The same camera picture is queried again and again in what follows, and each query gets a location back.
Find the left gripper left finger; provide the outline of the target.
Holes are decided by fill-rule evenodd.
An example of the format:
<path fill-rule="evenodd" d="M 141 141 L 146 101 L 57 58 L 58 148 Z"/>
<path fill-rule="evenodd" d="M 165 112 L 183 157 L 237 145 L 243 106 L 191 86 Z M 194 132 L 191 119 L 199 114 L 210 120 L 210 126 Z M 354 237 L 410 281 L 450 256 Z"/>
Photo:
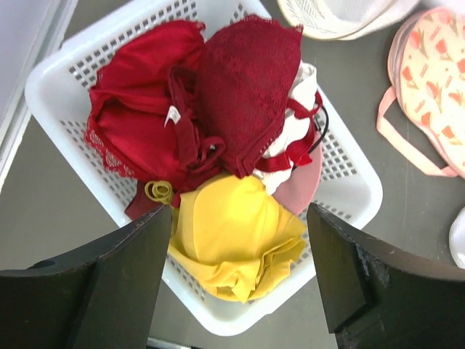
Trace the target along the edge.
<path fill-rule="evenodd" d="M 144 348 L 171 234 L 161 206 L 79 248 L 1 272 L 3 348 Z"/>

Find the beige cylindrical mesh laundry bag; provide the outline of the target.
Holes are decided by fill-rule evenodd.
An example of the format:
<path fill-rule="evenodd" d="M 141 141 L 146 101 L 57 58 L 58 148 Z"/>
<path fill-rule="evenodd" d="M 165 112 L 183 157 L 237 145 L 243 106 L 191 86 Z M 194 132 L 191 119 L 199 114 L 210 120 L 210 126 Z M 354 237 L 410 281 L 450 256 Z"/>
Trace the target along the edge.
<path fill-rule="evenodd" d="M 278 0 L 284 18 L 320 41 L 349 41 L 407 17 L 418 0 Z"/>

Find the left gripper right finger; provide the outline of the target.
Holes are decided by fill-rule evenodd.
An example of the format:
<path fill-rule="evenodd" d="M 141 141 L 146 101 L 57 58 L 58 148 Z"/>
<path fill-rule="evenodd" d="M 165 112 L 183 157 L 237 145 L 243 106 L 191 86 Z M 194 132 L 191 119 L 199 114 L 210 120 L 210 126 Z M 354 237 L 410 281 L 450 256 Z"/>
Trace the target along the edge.
<path fill-rule="evenodd" d="M 307 224 L 339 348 L 464 347 L 464 270 L 405 252 L 318 204 Z"/>

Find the yellow bra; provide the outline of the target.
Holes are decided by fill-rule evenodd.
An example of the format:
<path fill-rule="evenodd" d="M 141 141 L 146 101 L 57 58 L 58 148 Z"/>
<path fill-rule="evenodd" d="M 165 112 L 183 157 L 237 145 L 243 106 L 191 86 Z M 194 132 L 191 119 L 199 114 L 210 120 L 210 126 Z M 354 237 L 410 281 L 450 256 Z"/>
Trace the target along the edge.
<path fill-rule="evenodd" d="M 302 221 L 255 177 L 221 174 L 179 199 L 168 253 L 221 300 L 264 297 L 290 275 L 307 245 Z"/>

